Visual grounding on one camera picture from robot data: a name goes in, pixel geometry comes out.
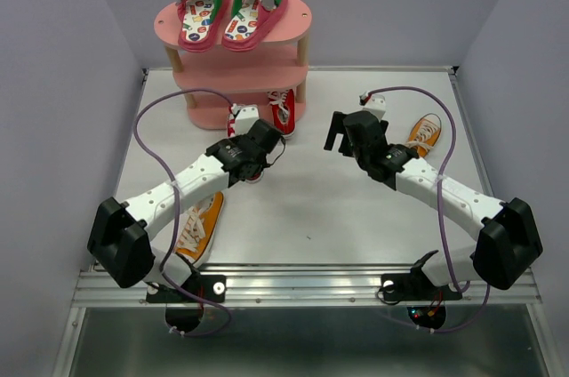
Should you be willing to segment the red sneaker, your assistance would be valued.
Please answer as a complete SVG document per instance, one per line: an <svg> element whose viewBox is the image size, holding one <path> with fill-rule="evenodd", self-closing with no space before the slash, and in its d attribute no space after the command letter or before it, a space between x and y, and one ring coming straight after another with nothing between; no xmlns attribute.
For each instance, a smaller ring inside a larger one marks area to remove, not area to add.
<svg viewBox="0 0 569 377"><path fill-rule="evenodd" d="M273 117L273 125L290 138L295 130L295 98L293 89L268 92L268 104Z"/></svg>
<svg viewBox="0 0 569 377"><path fill-rule="evenodd" d="M235 137L235 133L234 133L234 129L233 129L233 123L234 123L234 116L236 114L236 111L239 109L240 106L245 106L243 104L232 104L228 107L228 118L227 118L227 135L229 138ZM258 172L257 174L255 174L254 176L252 176L252 178L249 178L246 180L246 182L248 183L255 183L258 182L261 178L262 178L262 171Z"/></svg>

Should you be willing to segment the pink sandal one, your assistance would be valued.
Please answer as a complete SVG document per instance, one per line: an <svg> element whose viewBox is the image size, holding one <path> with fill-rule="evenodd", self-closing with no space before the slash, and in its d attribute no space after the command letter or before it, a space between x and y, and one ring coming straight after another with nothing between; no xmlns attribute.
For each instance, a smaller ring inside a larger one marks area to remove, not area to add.
<svg viewBox="0 0 569 377"><path fill-rule="evenodd" d="M233 0L221 44L232 52L255 49L284 17L288 0Z"/></svg>
<svg viewBox="0 0 569 377"><path fill-rule="evenodd" d="M178 45L186 52L207 52L217 43L229 0L178 0Z"/></svg>

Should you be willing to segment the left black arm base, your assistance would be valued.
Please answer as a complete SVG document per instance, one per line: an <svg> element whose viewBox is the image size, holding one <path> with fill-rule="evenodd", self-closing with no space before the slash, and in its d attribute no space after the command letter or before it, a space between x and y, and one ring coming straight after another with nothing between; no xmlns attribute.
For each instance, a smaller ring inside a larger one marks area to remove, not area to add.
<svg viewBox="0 0 569 377"><path fill-rule="evenodd" d="M189 279L179 287L147 283L145 302L164 306L169 333L181 338L198 338L226 330L232 314L224 305L227 277L191 269Z"/></svg>

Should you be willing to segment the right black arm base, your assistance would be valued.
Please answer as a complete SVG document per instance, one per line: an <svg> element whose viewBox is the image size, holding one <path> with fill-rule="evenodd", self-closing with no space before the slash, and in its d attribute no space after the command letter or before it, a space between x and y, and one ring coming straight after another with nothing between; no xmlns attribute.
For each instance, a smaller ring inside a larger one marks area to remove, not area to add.
<svg viewBox="0 0 569 377"><path fill-rule="evenodd" d="M429 301L427 306L408 306L407 314L412 323L432 332L439 330L446 320L445 301L458 301L462 294L448 285L435 286L422 272L428 259L437 250L418 259L407 273L389 273L381 276L381 285L375 297L387 306L396 306L401 301Z"/></svg>

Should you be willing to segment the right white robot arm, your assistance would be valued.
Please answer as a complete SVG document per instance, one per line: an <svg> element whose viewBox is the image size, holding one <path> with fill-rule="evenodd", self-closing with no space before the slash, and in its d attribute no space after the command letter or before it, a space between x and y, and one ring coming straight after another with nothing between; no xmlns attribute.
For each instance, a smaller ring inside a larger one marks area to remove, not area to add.
<svg viewBox="0 0 569 377"><path fill-rule="evenodd" d="M410 271L412 292L429 297L453 281L477 280L508 290L543 252L530 205L517 197L505 202L486 196L439 174L414 150L388 143L387 128L369 111L334 112L324 148L332 149L340 135L340 153L354 158L372 180L433 208L476 243L425 254Z"/></svg>

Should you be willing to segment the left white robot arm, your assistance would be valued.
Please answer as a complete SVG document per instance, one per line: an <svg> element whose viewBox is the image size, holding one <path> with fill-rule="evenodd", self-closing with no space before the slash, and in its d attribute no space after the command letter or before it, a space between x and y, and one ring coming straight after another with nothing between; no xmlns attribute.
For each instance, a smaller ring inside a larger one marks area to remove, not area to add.
<svg viewBox="0 0 569 377"><path fill-rule="evenodd" d="M259 119L247 133L217 141L151 190L123 203L113 197L104 200L95 213L87 250L118 286L138 284L165 258L151 247L152 239L189 207L269 168L268 154L283 139L276 127Z"/></svg>

